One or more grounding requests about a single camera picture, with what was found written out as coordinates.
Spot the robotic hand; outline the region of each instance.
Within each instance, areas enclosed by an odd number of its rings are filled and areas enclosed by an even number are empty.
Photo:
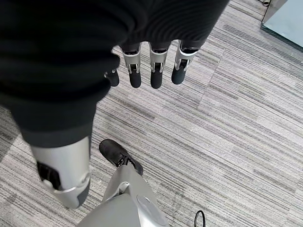
[[[1,1],[0,104],[11,111],[30,145],[43,184],[65,207],[79,207],[89,192],[96,103],[119,83],[119,57],[112,48],[121,47],[131,85],[139,87],[140,43],[148,41],[151,86],[159,88],[170,42],[178,39],[172,82],[180,84],[227,3]],[[119,169],[133,171],[132,165]],[[119,198],[148,207],[145,198],[134,198],[131,191],[128,195]],[[147,198],[156,204],[152,196]]]

